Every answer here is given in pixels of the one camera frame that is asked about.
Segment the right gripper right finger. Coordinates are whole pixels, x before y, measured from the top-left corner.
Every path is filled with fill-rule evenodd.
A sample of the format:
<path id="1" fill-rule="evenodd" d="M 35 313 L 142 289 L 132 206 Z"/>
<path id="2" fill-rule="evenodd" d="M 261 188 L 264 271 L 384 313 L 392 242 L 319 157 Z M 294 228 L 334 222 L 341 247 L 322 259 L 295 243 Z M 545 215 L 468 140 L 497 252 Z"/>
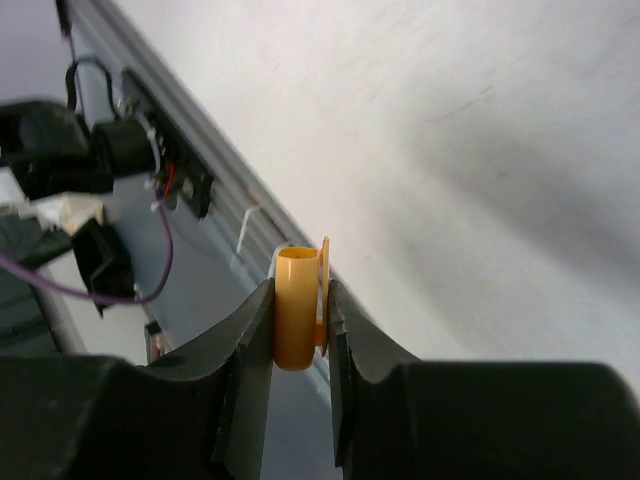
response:
<path id="1" fill-rule="evenodd" d="M 635 479 L 639 403 L 595 362 L 422 360 L 340 281 L 328 294 L 334 457 L 347 479 Z"/>

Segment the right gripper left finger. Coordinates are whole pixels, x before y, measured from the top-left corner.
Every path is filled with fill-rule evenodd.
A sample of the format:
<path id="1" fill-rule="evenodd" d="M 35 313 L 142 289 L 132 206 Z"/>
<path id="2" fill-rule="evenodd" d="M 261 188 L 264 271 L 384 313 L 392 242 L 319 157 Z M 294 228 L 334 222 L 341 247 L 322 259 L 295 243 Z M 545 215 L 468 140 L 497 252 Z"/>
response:
<path id="1" fill-rule="evenodd" d="M 274 284 L 146 366 L 110 356 L 1 361 L 5 479 L 256 479 Z"/>

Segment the yellow pen cap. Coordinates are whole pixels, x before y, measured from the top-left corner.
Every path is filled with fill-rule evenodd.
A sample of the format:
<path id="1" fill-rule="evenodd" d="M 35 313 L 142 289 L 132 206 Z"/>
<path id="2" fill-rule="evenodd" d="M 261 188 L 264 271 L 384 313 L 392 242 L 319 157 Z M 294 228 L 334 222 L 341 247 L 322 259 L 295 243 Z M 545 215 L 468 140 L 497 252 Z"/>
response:
<path id="1" fill-rule="evenodd" d="M 286 371 L 311 366 L 328 349 L 330 239 L 319 248 L 285 247 L 275 256 L 273 359 Z"/>

